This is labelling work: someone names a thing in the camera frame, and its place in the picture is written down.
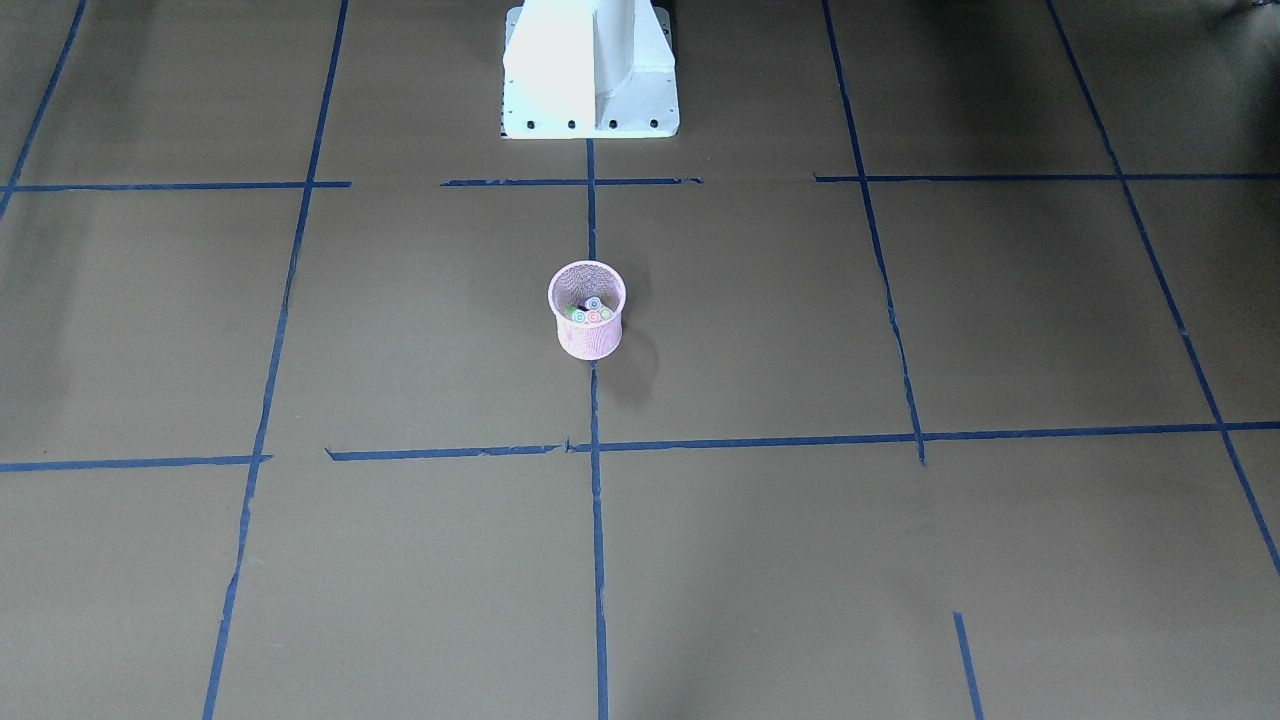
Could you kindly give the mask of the pink mesh pen holder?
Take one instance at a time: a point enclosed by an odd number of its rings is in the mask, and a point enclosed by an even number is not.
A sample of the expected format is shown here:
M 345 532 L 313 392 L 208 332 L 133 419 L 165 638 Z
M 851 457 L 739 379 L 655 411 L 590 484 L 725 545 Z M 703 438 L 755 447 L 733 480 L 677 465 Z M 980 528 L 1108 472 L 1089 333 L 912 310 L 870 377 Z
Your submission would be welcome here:
M 600 297 L 614 315 L 608 322 L 595 325 L 570 322 L 564 310 L 575 306 L 579 300 L 591 296 Z M 623 337 L 622 314 L 627 301 L 627 287 L 614 268 L 593 260 L 571 263 L 550 278 L 547 301 L 556 315 L 559 346 L 570 356 L 596 361 L 620 347 Z

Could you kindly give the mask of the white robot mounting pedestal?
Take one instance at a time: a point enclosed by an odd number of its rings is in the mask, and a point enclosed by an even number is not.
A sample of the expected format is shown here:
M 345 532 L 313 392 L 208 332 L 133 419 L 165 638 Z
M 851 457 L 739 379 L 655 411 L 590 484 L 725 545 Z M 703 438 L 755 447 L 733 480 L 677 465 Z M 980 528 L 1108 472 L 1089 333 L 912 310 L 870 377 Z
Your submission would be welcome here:
M 506 13 L 500 132 L 668 138 L 681 115 L 663 1 L 525 1 Z

